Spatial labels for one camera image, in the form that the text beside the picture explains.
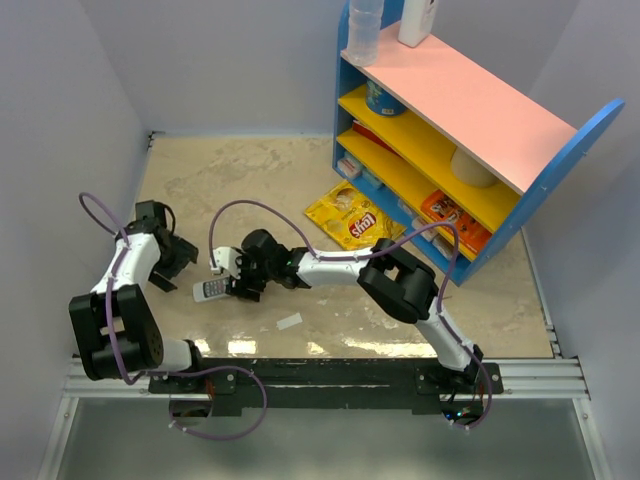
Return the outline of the grey button remote control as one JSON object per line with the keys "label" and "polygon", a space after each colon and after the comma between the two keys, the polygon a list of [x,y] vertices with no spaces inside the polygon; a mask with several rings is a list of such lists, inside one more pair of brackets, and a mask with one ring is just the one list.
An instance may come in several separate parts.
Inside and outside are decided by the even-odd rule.
{"label": "grey button remote control", "polygon": [[229,297],[230,279],[218,277],[195,283],[192,288],[193,299],[196,303],[204,303]]}

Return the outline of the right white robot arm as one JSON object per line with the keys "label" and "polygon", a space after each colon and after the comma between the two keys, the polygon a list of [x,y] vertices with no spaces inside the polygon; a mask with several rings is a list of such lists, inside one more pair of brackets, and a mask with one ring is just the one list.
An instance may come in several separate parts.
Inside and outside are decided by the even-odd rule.
{"label": "right white robot arm", "polygon": [[260,300],[269,282],[291,290],[359,286],[387,316],[416,326],[452,390],[469,392],[481,380],[482,352],[444,308],[434,270],[390,239],[352,252],[313,251],[289,249],[259,229],[239,247],[214,248],[211,257],[212,270],[230,276],[226,293],[251,301]]}

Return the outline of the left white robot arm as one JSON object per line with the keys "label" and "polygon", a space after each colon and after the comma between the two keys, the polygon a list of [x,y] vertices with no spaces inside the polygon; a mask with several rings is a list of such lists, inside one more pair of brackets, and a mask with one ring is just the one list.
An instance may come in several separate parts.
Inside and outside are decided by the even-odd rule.
{"label": "left white robot arm", "polygon": [[195,264],[198,248],[175,234],[176,218],[155,200],[135,205],[135,218],[113,232],[115,253],[90,292],[71,299],[69,315],[78,355],[93,381],[122,379],[131,385],[144,374],[171,375],[185,392],[200,390],[207,368],[190,340],[164,337],[144,291],[165,293],[172,280]]}

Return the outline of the white battery cover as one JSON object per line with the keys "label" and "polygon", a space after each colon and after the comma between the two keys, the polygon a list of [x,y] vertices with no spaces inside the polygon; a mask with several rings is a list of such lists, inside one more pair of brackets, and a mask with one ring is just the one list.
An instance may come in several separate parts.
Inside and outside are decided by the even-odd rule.
{"label": "white battery cover", "polygon": [[281,319],[281,320],[277,321],[276,322],[276,327],[280,331],[282,331],[282,330],[291,328],[291,327],[293,327],[295,325],[301,324],[302,322],[303,322],[303,318],[300,315],[300,313],[297,312],[297,313],[295,313],[293,315],[290,315],[290,316],[288,316],[288,317],[286,317],[284,319]]}

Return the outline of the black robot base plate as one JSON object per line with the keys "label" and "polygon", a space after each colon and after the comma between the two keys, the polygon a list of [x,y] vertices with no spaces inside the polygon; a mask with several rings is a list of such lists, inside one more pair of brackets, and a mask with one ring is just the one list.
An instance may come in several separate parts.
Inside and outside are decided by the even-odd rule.
{"label": "black robot base plate", "polygon": [[235,365],[203,378],[152,379],[149,391],[173,401],[211,400],[215,416],[246,409],[408,410],[449,419],[478,418],[488,395],[504,392],[499,365],[486,363],[471,387],[443,380],[435,358],[206,358],[205,368]]}

